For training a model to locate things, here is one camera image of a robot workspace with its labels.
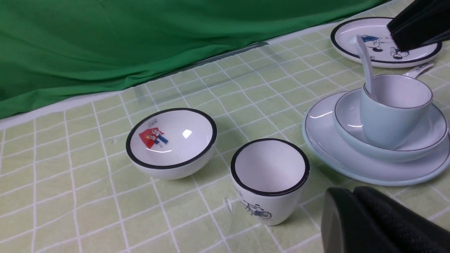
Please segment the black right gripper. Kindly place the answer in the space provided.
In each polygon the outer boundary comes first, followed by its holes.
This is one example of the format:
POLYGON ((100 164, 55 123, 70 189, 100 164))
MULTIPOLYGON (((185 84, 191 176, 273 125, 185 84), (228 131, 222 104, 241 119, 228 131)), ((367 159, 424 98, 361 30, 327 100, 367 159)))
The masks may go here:
POLYGON ((415 0, 387 24, 401 51, 414 50, 450 39, 450 2, 415 0))

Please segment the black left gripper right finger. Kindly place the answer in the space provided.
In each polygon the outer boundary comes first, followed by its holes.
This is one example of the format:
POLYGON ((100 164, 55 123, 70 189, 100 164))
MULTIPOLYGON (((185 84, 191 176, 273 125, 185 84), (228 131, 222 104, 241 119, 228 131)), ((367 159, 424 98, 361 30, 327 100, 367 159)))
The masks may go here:
POLYGON ((377 189, 357 186, 353 194, 402 253, 448 253, 449 231, 377 189))

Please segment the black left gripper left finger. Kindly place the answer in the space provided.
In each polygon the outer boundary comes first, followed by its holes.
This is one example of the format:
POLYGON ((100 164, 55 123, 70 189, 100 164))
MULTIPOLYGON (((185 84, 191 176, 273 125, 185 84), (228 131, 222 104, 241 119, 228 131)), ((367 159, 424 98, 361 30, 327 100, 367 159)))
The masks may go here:
POLYGON ((328 188, 323 203, 321 238, 325 253, 394 252, 394 244, 351 191, 328 188))

